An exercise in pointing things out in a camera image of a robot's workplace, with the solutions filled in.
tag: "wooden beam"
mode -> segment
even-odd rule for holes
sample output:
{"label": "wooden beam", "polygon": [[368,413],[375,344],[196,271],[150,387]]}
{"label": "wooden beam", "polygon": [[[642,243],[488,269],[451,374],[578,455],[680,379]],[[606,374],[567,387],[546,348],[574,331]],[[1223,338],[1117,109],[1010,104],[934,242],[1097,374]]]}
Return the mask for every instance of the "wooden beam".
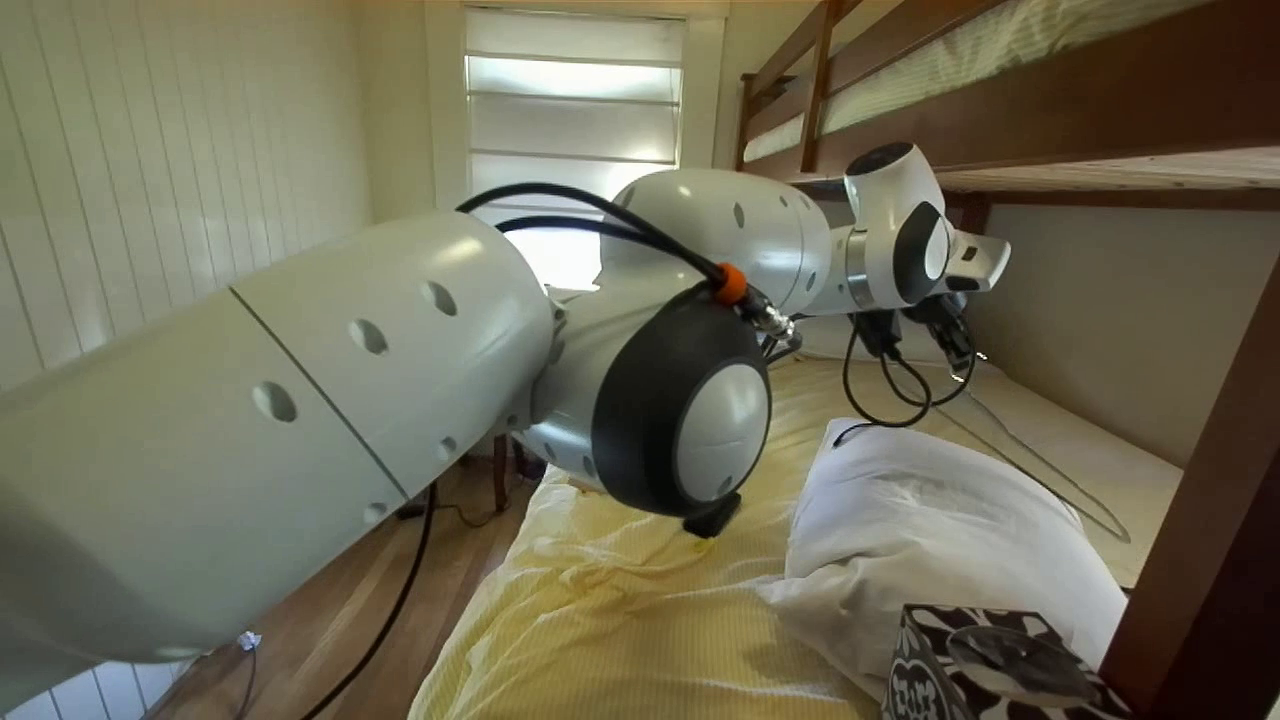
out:
{"label": "wooden beam", "polygon": [[732,153],[732,167],[745,171],[749,167],[749,121],[753,121],[753,76],[745,76],[745,87],[735,95],[735,153]]}
{"label": "wooden beam", "polygon": [[1219,212],[1280,212],[1280,188],[1117,188],[1117,193],[983,193],[962,188],[946,201],[983,201],[983,204],[1073,204],[1073,207],[1219,207]]}
{"label": "wooden beam", "polygon": [[1102,660],[1136,715],[1268,715],[1280,688],[1280,264]]}
{"label": "wooden beam", "polygon": [[815,30],[815,44],[813,44],[813,82],[806,82],[806,95],[804,95],[804,115],[799,115],[799,171],[813,171],[815,163],[815,136],[824,134],[824,115],[828,115],[828,94],[833,94],[833,30],[839,20],[839,4],[848,0],[824,0],[818,4],[818,30]]}
{"label": "wooden beam", "polygon": [[950,196],[946,193],[946,222],[962,231],[988,231],[993,201],[988,196]]}
{"label": "wooden beam", "polygon": [[791,115],[799,115],[804,114],[804,95],[806,95],[806,82],[813,82],[806,72],[804,76],[782,76],[782,82],[776,82],[776,87],[767,95],[757,95],[749,104],[749,115],[745,115],[749,140],[767,134],[767,127],[776,127],[776,123],[782,123],[782,121],[791,121]]}
{"label": "wooden beam", "polygon": [[786,67],[818,42],[828,13],[836,13],[836,26],[856,8],[860,0],[818,0],[799,30],[763,60],[763,67],[753,76],[749,95],[757,100],[767,94]]}
{"label": "wooden beam", "polygon": [[1216,0],[818,140],[818,171],[914,140],[940,171],[1280,146],[1280,4]]}

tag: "patterned fabric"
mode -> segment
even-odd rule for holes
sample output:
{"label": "patterned fabric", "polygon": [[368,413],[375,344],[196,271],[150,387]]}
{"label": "patterned fabric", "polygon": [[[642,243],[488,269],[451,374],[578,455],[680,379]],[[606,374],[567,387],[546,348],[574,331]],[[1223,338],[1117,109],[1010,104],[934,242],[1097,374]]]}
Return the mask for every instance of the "patterned fabric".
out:
{"label": "patterned fabric", "polygon": [[1036,614],[903,609],[889,715],[1120,720],[1124,699]]}

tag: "white wall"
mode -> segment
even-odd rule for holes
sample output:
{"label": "white wall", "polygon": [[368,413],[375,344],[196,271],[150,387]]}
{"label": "white wall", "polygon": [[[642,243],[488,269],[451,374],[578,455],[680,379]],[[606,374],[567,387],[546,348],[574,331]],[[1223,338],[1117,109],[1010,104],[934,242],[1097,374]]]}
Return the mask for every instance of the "white wall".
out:
{"label": "white wall", "polygon": [[999,369],[1184,464],[1280,256],[1280,212],[994,207],[1003,286],[971,308]]}
{"label": "white wall", "polygon": [[467,188],[460,0],[354,4],[371,216],[451,207]]}
{"label": "white wall", "polygon": [[[0,391],[359,223],[349,0],[0,0]],[[10,715],[141,715],[174,671]]]}

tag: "bed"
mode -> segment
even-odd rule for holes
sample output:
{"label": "bed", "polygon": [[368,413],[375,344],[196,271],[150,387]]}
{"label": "bed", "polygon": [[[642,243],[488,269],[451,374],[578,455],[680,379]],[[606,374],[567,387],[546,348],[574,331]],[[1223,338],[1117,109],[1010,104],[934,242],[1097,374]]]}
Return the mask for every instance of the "bed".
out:
{"label": "bed", "polygon": [[[872,403],[889,402],[877,364],[856,364],[856,387]],[[771,391],[763,461],[717,540],[546,473],[507,560],[481,583],[420,685],[413,715],[877,715],[877,699],[780,629],[767,599],[824,425],[848,416],[839,364],[780,359]],[[1088,525],[1124,588],[1140,577],[1178,478],[994,369],[980,369],[971,402],[930,413],[924,433],[999,453],[1097,512],[1044,461],[1079,481],[1132,536],[1109,536],[1109,520]]]}
{"label": "bed", "polygon": [[[918,60],[946,72],[962,30],[1046,30],[1046,44],[894,87]],[[839,193],[848,159],[910,140],[967,230],[993,204],[1280,207],[1275,30],[1268,0],[815,0],[745,76],[735,167]],[[1275,429],[1275,286],[1270,269],[1102,664],[1148,715],[1263,715],[1280,685],[1280,625],[1258,614],[1280,530],[1275,433],[1258,433]]]}
{"label": "bed", "polygon": [[914,140],[950,193],[1275,204],[1275,30],[1250,0],[824,0],[745,82],[739,167],[833,180]]}

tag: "yellow bedsheet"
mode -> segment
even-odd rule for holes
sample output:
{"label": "yellow bedsheet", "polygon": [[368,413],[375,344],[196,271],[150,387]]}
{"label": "yellow bedsheet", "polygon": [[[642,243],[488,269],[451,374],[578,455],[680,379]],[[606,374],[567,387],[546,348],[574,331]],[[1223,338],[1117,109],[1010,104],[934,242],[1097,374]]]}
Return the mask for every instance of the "yellow bedsheet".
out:
{"label": "yellow bedsheet", "polygon": [[[745,483],[739,515],[717,540],[682,536],[674,520],[621,507],[546,473],[507,560],[481,583],[420,685],[413,715],[880,715],[818,655],[782,638],[758,596],[782,572],[786,520],[815,441],[833,416],[848,416],[836,369],[833,359],[776,364],[767,453]],[[1109,444],[1102,433],[999,374],[980,374],[974,391],[1009,421],[1039,413],[1036,425],[1050,436]],[[930,416],[924,433],[971,450],[983,450],[971,433],[993,436],[993,429],[960,433],[946,416]],[[1136,533],[1140,548],[1102,554],[1126,582],[1176,467],[1126,444],[1117,450],[1120,455],[1088,450],[1084,461],[1142,464],[1132,489],[1117,498],[1097,489],[1126,512]]]}

